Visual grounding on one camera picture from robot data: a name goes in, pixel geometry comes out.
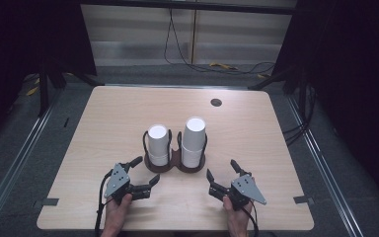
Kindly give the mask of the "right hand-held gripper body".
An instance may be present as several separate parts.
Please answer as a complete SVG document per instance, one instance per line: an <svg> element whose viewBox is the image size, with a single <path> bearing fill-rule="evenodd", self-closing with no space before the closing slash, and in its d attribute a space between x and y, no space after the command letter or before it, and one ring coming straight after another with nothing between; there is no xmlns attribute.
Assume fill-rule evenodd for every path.
<svg viewBox="0 0 379 237"><path fill-rule="evenodd" d="M233 204L234 210L241 209L251 200L266 204L265 197L250 175L244 175L233 180L229 188L217 184L215 180L214 183L213 185L209 184L208 193L219 200L228 197Z"/></svg>

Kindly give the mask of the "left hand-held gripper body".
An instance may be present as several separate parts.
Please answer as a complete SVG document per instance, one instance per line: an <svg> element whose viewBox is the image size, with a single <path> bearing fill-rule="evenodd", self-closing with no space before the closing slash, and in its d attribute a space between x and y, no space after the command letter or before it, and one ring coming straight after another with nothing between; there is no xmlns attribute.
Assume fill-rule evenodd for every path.
<svg viewBox="0 0 379 237"><path fill-rule="evenodd" d="M124 172L120 163L117 163L111 172L104 197L112 197L117 204L120 204L126 194L131 194L133 200L150 198L151 189L149 184L134 186L128 172Z"/></svg>

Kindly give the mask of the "black metal crossbar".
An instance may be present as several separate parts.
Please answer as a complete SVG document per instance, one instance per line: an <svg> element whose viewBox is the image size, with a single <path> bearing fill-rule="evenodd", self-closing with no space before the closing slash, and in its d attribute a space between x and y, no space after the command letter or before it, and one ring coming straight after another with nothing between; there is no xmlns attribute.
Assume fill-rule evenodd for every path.
<svg viewBox="0 0 379 237"><path fill-rule="evenodd" d="M101 5L101 6L201 10L201 11L256 13L256 14L272 14L272 15L294 15L298 13L298 10L296 8L289 8L289 7L238 5L238 4L223 4L223 3L211 3L211 2L189 2L189 1L177 1L177 0L77 0L77 1L80 4Z"/></svg>

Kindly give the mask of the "person's right hand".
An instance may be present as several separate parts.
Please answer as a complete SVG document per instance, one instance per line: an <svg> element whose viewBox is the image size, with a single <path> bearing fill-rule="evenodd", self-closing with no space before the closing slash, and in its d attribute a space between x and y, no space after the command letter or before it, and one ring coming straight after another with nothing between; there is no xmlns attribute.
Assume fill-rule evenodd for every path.
<svg viewBox="0 0 379 237"><path fill-rule="evenodd" d="M250 221L249 215L252 212L253 205L249 202L243 209L234 210L233 204L228 197L223 198L223 207L227 213L228 231L248 232L248 224Z"/></svg>

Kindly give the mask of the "tall stack of white cups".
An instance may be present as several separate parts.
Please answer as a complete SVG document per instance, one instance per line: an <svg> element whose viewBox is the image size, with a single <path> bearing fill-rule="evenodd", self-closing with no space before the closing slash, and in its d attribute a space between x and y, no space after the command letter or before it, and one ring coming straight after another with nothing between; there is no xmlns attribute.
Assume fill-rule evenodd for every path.
<svg viewBox="0 0 379 237"><path fill-rule="evenodd" d="M192 117L187 120L182 139L182 162L187 168L196 168L199 165L205 144L205 128L202 118Z"/></svg>

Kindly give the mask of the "short stack of white cups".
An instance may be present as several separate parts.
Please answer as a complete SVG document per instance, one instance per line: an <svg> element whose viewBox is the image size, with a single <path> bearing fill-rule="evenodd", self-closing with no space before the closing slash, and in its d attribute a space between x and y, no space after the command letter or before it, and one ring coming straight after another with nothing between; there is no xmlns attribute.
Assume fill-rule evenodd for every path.
<svg viewBox="0 0 379 237"><path fill-rule="evenodd" d="M169 130L162 124L154 124L148 129L149 160L155 166L165 166L170 154Z"/></svg>

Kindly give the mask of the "black curtain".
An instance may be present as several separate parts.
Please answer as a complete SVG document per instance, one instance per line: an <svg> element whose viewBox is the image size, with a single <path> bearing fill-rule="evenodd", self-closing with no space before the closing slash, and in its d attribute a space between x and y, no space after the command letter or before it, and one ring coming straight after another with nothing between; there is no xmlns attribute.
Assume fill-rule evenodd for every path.
<svg viewBox="0 0 379 237"><path fill-rule="evenodd" d="M81 5L70 0L0 0L0 123L24 78L45 63L61 71L97 73Z"/></svg>
<svg viewBox="0 0 379 237"><path fill-rule="evenodd" d="M379 188L379 0L297 0L276 71L312 84L337 132Z"/></svg>

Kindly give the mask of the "metal floor rail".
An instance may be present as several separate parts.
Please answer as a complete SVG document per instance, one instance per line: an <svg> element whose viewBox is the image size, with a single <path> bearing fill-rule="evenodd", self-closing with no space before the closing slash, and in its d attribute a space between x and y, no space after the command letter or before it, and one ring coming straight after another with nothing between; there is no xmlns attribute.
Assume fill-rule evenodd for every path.
<svg viewBox="0 0 379 237"><path fill-rule="evenodd" d="M353 211L344 197L325 156L310 128L303 128L302 136L322 176L325 186L339 213L349 237L364 237Z"/></svg>
<svg viewBox="0 0 379 237"><path fill-rule="evenodd" d="M0 128L0 212L23 173L48 120L59 102L54 96L43 114L25 98L14 106Z"/></svg>

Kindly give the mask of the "black metal stand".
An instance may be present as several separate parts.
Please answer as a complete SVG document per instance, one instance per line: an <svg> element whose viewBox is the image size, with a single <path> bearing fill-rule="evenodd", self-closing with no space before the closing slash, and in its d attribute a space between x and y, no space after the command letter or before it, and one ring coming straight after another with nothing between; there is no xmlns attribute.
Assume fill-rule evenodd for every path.
<svg viewBox="0 0 379 237"><path fill-rule="evenodd" d="M249 86L248 89L252 91L260 91L271 83L284 81L283 92L285 95L293 95L295 90L298 89L299 99L299 113L304 119L306 117L306 74L302 67L289 66L282 71L272 73L263 82Z"/></svg>
<svg viewBox="0 0 379 237"><path fill-rule="evenodd" d="M104 86L104 83L98 82L85 73L80 72L73 66L58 60L54 57L47 57L39 64L39 97L40 108L39 116L42 117L49 109L49 97L48 97L48 82L51 82L55 89L64 89L66 86L66 80L63 73L71 73L73 76L82 80L90 86Z"/></svg>

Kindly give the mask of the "person's left hand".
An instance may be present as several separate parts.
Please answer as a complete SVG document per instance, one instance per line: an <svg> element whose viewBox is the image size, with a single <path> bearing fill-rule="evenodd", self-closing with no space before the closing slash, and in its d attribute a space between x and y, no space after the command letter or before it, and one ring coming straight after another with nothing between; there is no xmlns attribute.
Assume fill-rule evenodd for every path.
<svg viewBox="0 0 379 237"><path fill-rule="evenodd" d="M131 194L126 194L122 198L120 204L117 204L112 197L109 197L106 204L106 219L104 229L121 230L125 223L125 218L131 206L131 203Z"/></svg>

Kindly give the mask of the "dark brown double cup holder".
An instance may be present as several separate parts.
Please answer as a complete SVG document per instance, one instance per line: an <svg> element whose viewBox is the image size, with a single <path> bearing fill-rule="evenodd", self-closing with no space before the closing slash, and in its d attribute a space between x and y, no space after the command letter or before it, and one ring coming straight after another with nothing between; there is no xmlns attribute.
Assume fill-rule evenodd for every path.
<svg viewBox="0 0 379 237"><path fill-rule="evenodd" d="M204 141L203 148L201 149L201 153L199 156L199 162L198 165L194 168L190 168L188 166L184 165L184 147L183 147L183 133L180 131L178 133L177 137L177 143L179 145L179 148L177 150L174 150L171 148L171 141L172 141L172 132L169 130L169 141L168 141L168 148L170 149L170 153L167 155L167 164L163 166L157 166L155 165L149 158L149 150L148 145L146 144L146 137L148 136L148 131L145 131L142 137L142 143L143 148L145 151L144 154L144 164L148 170L154 173L165 173L170 171L172 168L177 167L180 171L184 173L197 173L199 172L205 165L205 148L207 145L207 141Z"/></svg>

